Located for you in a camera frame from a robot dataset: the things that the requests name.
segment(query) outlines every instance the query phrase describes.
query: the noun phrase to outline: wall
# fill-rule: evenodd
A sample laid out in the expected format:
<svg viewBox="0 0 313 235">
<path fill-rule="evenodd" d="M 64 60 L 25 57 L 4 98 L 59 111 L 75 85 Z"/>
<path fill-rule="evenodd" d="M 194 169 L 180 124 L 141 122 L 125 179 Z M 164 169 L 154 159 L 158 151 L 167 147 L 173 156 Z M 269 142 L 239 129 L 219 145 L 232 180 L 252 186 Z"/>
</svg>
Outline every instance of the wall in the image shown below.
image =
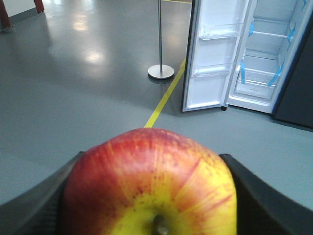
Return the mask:
<svg viewBox="0 0 313 235">
<path fill-rule="evenodd" d="M 4 5 L 9 17 L 35 8 L 34 0 L 4 0 Z"/>
</svg>

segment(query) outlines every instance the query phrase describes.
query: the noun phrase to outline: baseboard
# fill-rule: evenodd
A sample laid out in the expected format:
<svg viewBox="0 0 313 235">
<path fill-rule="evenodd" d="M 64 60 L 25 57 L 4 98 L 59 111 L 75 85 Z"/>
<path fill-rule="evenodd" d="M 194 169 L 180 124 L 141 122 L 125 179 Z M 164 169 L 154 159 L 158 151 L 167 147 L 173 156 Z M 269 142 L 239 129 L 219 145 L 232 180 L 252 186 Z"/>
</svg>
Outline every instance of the baseboard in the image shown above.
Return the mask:
<svg viewBox="0 0 313 235">
<path fill-rule="evenodd" d="M 18 22 L 27 20 L 28 18 L 36 16 L 36 15 L 37 15 L 37 10 L 34 7 L 32 9 L 27 10 L 27 11 L 24 11 L 24 12 L 21 12 L 19 14 L 14 15 L 14 16 L 11 16 L 10 21 L 11 21 L 11 24 L 14 25 Z"/>
</svg>

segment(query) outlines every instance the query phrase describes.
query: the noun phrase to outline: red apple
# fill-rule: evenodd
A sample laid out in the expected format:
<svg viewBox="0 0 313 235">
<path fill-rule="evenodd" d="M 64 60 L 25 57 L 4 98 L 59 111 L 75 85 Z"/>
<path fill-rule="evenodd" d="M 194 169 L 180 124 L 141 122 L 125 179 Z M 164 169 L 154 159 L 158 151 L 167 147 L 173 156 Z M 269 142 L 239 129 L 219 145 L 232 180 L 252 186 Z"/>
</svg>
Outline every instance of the red apple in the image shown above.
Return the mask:
<svg viewBox="0 0 313 235">
<path fill-rule="evenodd" d="M 231 173 L 214 152 L 162 129 L 93 147 L 68 177 L 65 235 L 235 235 Z"/>
</svg>

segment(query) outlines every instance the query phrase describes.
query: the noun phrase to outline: gray floor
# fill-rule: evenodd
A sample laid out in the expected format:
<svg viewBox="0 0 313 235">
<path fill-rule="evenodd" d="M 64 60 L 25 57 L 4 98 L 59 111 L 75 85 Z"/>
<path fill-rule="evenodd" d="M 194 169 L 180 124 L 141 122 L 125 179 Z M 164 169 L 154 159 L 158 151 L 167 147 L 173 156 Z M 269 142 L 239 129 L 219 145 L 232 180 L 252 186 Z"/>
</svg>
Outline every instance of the gray floor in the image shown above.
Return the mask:
<svg viewBox="0 0 313 235">
<path fill-rule="evenodd" d="M 0 34 L 0 204 L 79 151 L 143 127 L 169 82 L 158 63 L 157 1 L 46 0 L 45 13 Z M 162 2 L 163 62 L 186 56 L 191 4 Z M 181 113 L 181 79 L 154 127 L 230 153 L 313 209 L 313 132 L 229 107 Z"/>
</svg>

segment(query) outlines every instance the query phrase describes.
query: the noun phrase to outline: open refrigerator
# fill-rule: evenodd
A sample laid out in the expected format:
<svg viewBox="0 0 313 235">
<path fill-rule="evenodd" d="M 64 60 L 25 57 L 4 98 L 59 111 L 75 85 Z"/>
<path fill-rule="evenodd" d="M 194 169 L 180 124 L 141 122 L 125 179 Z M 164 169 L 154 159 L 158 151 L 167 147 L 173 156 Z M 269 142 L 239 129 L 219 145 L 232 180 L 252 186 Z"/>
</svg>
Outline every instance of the open refrigerator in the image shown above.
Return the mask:
<svg viewBox="0 0 313 235">
<path fill-rule="evenodd" d="M 271 113 L 312 11 L 313 0 L 194 0 L 182 111 Z"/>
</svg>

